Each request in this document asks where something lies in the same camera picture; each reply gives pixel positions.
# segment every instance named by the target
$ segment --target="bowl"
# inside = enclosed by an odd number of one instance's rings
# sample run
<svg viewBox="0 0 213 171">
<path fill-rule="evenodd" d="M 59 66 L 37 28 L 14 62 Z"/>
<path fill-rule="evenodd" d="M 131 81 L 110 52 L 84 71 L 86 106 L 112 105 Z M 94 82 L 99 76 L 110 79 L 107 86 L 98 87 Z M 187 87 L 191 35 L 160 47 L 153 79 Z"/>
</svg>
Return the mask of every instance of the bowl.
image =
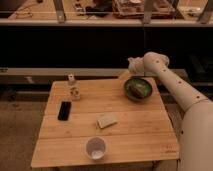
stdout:
<svg viewBox="0 0 213 171">
<path fill-rule="evenodd" d="M 152 85 L 141 77 L 131 77 L 124 83 L 125 95 L 133 101 L 141 101 L 152 94 Z"/>
</svg>

